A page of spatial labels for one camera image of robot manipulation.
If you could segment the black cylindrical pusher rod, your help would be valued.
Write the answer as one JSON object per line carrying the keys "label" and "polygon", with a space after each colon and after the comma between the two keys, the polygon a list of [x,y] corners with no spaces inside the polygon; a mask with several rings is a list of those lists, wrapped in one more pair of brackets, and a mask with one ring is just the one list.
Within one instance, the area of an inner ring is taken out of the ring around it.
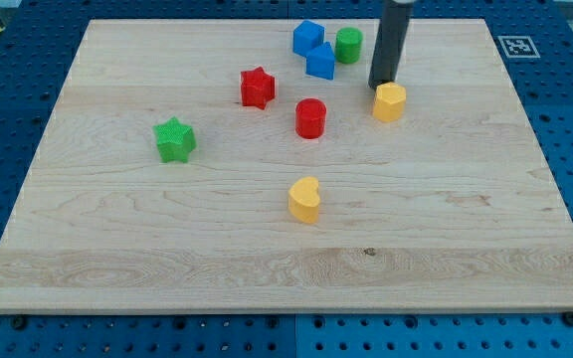
{"label": "black cylindrical pusher rod", "polygon": [[394,82],[414,0],[385,0],[378,26],[368,84],[372,89]]}

